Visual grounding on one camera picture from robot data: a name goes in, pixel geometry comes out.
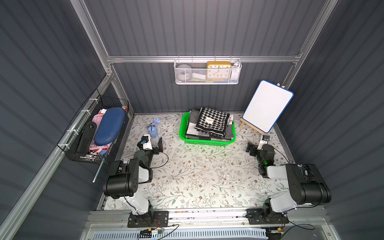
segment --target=gray corrugated wall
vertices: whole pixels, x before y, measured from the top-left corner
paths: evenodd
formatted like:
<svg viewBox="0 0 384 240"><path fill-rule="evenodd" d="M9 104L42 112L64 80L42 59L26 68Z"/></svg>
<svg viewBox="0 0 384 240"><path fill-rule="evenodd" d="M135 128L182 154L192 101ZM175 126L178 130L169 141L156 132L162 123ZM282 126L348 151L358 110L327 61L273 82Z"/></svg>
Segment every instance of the gray corrugated wall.
<svg viewBox="0 0 384 240"><path fill-rule="evenodd" d="M136 113L187 112L202 106L244 111L262 79L282 83L291 63L244 63L236 85L178 85L172 63L115 63Z"/></svg>
<svg viewBox="0 0 384 240"><path fill-rule="evenodd" d="M108 55L295 55L324 1L90 1ZM177 85L172 64L116 63L134 112L209 106L243 111L260 80L282 83L290 63L243 63L237 85Z"/></svg>
<svg viewBox="0 0 384 240"><path fill-rule="evenodd" d="M105 72L69 1L0 1L0 20L3 222ZM96 170L64 159L15 239L74 239L99 200Z"/></svg>
<svg viewBox="0 0 384 240"><path fill-rule="evenodd" d="M332 192L343 239L381 239L384 225L384 1L340 0L295 79L278 121L298 163Z"/></svg>
<svg viewBox="0 0 384 240"><path fill-rule="evenodd" d="M295 55L324 0L86 0L108 55Z"/></svg>

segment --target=zip tie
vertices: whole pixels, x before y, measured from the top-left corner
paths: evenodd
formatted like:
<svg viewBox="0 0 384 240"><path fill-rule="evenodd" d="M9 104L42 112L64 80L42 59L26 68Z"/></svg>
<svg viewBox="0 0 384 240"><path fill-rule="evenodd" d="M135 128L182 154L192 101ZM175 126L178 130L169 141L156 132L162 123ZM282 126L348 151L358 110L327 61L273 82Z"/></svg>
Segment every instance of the zip tie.
<svg viewBox="0 0 384 240"><path fill-rule="evenodd" d="M76 133L76 135L79 135L79 132L76 130L76 129L72 129L72 130L67 130L67 132L75 132Z"/></svg>
<svg viewBox="0 0 384 240"><path fill-rule="evenodd" d="M95 100L97 103L99 103L99 99L97 98L90 98L90 100Z"/></svg>
<svg viewBox="0 0 384 240"><path fill-rule="evenodd" d="M64 151L66 150L66 147L70 148L68 143L66 143L66 144L58 144L57 146L64 146Z"/></svg>
<svg viewBox="0 0 384 240"><path fill-rule="evenodd" d="M80 112L87 112L87 113L89 113L89 114L91 115L91 112L89 111L89 109L87 109L87 110L81 110Z"/></svg>

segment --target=wooden easel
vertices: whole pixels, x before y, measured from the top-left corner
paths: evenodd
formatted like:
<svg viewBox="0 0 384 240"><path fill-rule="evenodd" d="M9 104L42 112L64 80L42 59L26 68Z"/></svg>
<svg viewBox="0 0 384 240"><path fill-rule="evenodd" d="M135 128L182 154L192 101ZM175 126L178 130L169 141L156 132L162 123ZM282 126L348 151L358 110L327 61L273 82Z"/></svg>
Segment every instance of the wooden easel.
<svg viewBox="0 0 384 240"><path fill-rule="evenodd" d="M259 133L261 133L262 135L267 135L267 136L269 136L268 133L261 131L261 130L258 129L257 127L255 127L255 126L253 126L252 124L250 124L249 122L245 121L243 118L240 118L240 121L241 121L240 129L246 124L246 125L250 126L251 128L253 128L256 132L259 132Z"/></svg>

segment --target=houndstooth towel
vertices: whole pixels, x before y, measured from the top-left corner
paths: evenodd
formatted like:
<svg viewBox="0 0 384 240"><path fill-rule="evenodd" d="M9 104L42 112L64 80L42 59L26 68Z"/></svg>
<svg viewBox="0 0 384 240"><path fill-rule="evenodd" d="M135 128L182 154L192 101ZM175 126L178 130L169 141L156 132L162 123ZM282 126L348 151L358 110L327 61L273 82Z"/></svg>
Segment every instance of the houndstooth towel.
<svg viewBox="0 0 384 240"><path fill-rule="evenodd" d="M213 136L222 137L225 135L228 119L229 113L201 108L195 129Z"/></svg>

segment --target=bracket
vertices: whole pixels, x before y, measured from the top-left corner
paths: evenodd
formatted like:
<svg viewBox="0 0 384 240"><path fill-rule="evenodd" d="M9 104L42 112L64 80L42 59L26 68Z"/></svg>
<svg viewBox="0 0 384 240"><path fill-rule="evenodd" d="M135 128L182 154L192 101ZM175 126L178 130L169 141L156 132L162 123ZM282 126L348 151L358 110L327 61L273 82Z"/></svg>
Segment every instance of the bracket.
<svg viewBox="0 0 384 240"><path fill-rule="evenodd" d="M276 212L264 217L260 212L260 208L247 209L247 215L250 215L250 217L247 217L250 225L289 223L286 215Z"/></svg>
<svg viewBox="0 0 384 240"><path fill-rule="evenodd" d="M151 227L154 224L154 219L158 219L160 221L159 227L167 227L169 212L168 211L154 211L153 217L149 214L144 215L133 215L132 213L129 215L129 221L127 224L128 228L138 228L138 227Z"/></svg>

